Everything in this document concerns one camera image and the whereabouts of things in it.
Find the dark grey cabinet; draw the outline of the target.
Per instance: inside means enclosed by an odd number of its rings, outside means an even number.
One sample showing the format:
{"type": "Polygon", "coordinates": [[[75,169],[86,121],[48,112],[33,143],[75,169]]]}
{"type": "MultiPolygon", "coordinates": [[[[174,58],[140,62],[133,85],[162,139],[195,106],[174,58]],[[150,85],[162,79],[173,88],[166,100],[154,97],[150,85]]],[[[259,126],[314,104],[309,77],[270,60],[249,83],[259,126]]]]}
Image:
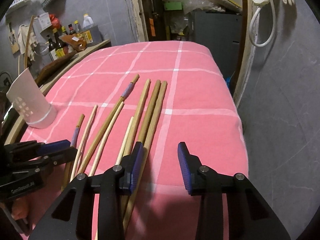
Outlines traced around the dark grey cabinet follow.
{"type": "Polygon", "coordinates": [[[193,17],[193,41],[210,50],[224,78],[231,77],[238,62],[242,16],[196,11],[193,17]]]}

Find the white perforated utensil holder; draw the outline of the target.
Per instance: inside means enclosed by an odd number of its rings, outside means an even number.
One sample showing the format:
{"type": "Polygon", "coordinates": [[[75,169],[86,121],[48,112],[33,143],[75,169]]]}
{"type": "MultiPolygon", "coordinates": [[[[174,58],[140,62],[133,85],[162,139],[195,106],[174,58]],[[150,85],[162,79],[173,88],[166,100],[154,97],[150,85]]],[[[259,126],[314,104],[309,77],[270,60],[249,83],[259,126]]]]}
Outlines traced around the white perforated utensil holder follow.
{"type": "Polygon", "coordinates": [[[30,127],[47,128],[56,118],[56,109],[46,100],[28,69],[12,83],[7,98],[30,127]]]}

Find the hanging beige cloth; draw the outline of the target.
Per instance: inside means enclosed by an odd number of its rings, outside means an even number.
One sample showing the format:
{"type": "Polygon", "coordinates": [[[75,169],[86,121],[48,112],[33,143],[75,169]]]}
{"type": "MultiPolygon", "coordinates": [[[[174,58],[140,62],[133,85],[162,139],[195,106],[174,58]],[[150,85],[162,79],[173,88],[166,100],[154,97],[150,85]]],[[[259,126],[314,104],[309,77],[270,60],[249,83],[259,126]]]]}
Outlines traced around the hanging beige cloth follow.
{"type": "MultiPolygon", "coordinates": [[[[23,24],[20,25],[18,29],[18,46],[21,54],[25,53],[25,48],[27,45],[28,30],[29,30],[29,26],[23,25],[23,24]]],[[[34,49],[37,47],[38,44],[39,42],[36,38],[36,35],[34,34],[33,29],[31,29],[30,37],[29,37],[29,45],[28,45],[28,57],[30,61],[35,61],[34,49]]]]}

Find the green box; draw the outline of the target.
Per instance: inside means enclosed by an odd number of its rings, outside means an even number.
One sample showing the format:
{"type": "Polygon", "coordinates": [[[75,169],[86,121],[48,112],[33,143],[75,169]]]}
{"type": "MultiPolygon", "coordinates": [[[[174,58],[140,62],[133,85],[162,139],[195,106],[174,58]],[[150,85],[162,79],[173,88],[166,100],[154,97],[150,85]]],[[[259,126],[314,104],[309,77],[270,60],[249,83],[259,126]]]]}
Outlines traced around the green box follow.
{"type": "Polygon", "coordinates": [[[182,3],[181,2],[165,2],[164,9],[166,11],[174,11],[174,10],[182,10],[182,3]]]}

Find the pink checked tablecloth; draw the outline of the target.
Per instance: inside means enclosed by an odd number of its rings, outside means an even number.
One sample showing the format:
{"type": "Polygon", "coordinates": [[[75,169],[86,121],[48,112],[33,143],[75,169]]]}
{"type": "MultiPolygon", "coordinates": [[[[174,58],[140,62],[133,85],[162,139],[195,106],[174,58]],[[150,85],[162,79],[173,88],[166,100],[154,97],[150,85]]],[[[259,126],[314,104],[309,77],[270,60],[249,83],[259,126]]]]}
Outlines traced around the pink checked tablecloth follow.
{"type": "Polygon", "coordinates": [[[96,174],[116,163],[137,141],[146,150],[133,200],[124,200],[127,239],[194,239],[200,198],[184,188],[177,147],[185,142],[204,165],[226,175],[248,174],[242,124],[210,51],[183,41],[141,42],[101,49],[73,66],[46,98],[56,108],[45,129],[26,129],[22,140],[71,139],[80,116],[89,150],[129,84],[100,150],[96,174]]]}

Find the red plastic bag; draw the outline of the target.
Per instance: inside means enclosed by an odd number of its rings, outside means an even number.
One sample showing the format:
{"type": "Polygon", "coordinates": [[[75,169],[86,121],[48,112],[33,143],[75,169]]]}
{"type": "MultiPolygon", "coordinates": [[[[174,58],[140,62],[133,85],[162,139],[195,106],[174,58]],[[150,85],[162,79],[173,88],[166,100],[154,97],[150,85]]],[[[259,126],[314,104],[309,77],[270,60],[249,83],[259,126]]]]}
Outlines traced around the red plastic bag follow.
{"type": "Polygon", "coordinates": [[[60,20],[54,14],[49,14],[49,19],[52,24],[52,29],[59,30],[61,28],[60,20]]]}

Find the thin pale bamboo chopstick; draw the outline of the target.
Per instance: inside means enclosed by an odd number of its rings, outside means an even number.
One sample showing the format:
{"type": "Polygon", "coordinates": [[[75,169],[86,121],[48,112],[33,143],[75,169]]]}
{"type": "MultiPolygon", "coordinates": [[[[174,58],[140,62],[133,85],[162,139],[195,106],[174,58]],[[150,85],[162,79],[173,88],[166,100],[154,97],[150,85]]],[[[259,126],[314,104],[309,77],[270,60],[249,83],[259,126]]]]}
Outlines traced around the thin pale bamboo chopstick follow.
{"type": "Polygon", "coordinates": [[[79,145],[79,148],[78,148],[78,151],[77,151],[77,154],[76,154],[76,158],[75,158],[75,161],[74,161],[74,165],[73,165],[73,168],[72,168],[71,177],[70,177],[69,181],[72,181],[72,179],[76,175],[76,172],[78,171],[78,166],[79,166],[79,163],[80,163],[80,157],[82,155],[82,150],[84,149],[84,146],[85,146],[85,144],[87,142],[87,139],[88,139],[88,136],[90,134],[91,127],[93,125],[93,122],[94,122],[94,119],[95,119],[95,116],[96,116],[96,113],[97,113],[97,109],[98,109],[98,105],[95,105],[93,107],[92,113],[91,113],[91,115],[89,117],[89,120],[87,122],[86,128],[85,128],[84,133],[82,135],[82,138],[81,138],[81,141],[80,141],[80,145],[79,145]]]}

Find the blue plastic bag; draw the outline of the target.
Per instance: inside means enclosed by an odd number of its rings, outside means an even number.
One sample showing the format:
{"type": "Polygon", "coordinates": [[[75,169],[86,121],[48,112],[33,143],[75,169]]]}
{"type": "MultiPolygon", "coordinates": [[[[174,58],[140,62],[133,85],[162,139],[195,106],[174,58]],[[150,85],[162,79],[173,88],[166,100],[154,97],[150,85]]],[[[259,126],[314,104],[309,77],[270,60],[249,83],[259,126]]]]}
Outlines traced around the blue plastic bag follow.
{"type": "Polygon", "coordinates": [[[227,88],[230,89],[231,77],[227,77],[225,79],[225,82],[226,82],[227,88]]]}

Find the thick brown wooden chopstick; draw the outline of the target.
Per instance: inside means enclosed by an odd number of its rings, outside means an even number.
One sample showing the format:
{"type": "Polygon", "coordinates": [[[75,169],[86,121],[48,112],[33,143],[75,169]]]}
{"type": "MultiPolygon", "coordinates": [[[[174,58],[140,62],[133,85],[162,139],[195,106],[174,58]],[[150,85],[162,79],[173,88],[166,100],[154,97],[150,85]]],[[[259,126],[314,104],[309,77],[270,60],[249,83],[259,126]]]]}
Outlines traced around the thick brown wooden chopstick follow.
{"type": "Polygon", "coordinates": [[[135,142],[136,134],[137,134],[137,129],[138,129],[138,126],[142,117],[142,113],[145,107],[145,102],[146,102],[146,99],[148,98],[150,84],[151,84],[151,80],[147,79],[144,84],[142,93],[140,95],[139,102],[135,111],[135,115],[133,117],[132,125],[129,130],[129,134],[125,144],[123,156],[131,154],[131,151],[135,142]]]}

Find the dark soy sauce bottle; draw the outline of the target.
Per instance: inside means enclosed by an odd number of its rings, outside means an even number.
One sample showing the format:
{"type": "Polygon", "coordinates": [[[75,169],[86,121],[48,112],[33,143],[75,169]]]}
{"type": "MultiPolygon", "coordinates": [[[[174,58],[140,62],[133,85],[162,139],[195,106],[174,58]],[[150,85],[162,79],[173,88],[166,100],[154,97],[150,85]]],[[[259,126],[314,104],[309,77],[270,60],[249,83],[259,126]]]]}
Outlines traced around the dark soy sauce bottle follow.
{"type": "Polygon", "coordinates": [[[65,51],[66,45],[59,38],[59,33],[57,32],[56,28],[53,29],[53,34],[54,34],[55,42],[56,42],[56,48],[55,48],[56,56],[58,58],[61,58],[61,57],[65,56],[67,54],[66,51],[65,51]]]}

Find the wooden cutting board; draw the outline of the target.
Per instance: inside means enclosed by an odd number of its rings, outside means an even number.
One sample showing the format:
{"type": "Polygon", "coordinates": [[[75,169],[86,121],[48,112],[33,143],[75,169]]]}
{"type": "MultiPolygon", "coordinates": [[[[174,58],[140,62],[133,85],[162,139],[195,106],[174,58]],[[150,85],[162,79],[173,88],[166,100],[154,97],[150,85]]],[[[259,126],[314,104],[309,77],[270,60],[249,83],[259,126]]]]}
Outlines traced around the wooden cutting board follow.
{"type": "Polygon", "coordinates": [[[36,84],[38,87],[44,84],[46,80],[50,78],[52,74],[54,74],[58,69],[60,69],[64,64],[71,61],[71,59],[77,54],[77,51],[72,51],[67,55],[54,60],[50,64],[46,65],[39,73],[37,78],[35,79],[36,84]]]}

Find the clear plastic oil jug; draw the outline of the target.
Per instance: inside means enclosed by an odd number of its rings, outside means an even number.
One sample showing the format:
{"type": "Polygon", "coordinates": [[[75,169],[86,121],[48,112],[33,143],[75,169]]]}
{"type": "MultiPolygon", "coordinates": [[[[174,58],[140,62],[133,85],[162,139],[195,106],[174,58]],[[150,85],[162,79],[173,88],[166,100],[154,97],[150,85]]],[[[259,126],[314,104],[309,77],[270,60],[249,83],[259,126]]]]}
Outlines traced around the clear plastic oil jug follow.
{"type": "Polygon", "coordinates": [[[82,28],[91,28],[94,25],[92,18],[88,14],[84,14],[84,20],[82,24],[82,28]]]}

